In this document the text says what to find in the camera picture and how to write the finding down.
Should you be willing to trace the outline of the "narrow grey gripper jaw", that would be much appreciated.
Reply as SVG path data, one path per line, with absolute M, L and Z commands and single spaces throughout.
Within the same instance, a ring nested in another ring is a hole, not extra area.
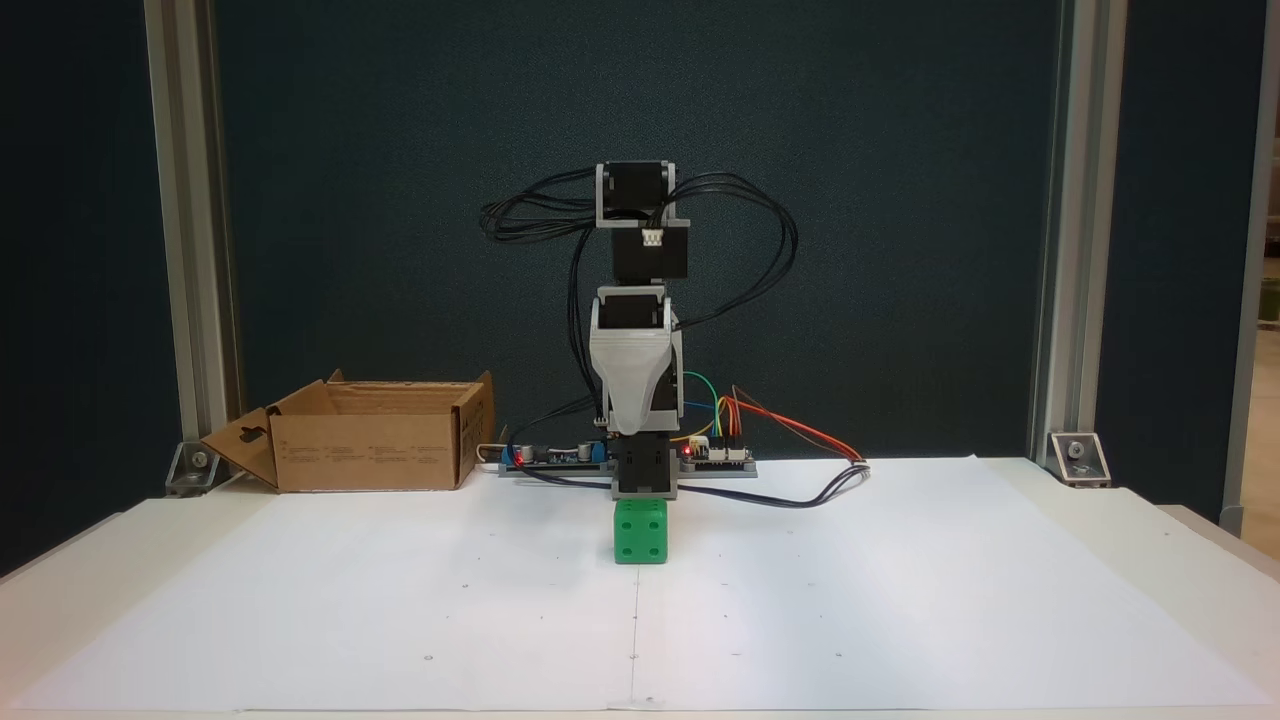
M 655 411 L 672 411 L 680 416 L 684 411 L 684 366 L 681 351 L 675 345 L 669 346 L 668 360 L 655 383 Z

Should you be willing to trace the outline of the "broad pale grey gripper jaw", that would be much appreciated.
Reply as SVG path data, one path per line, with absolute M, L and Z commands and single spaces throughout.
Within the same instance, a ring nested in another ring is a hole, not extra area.
M 605 392 L 605 428 L 622 436 L 671 432 L 673 413 L 652 407 L 660 378 L 672 361 L 672 347 L 657 345 L 593 345 L 591 364 Z

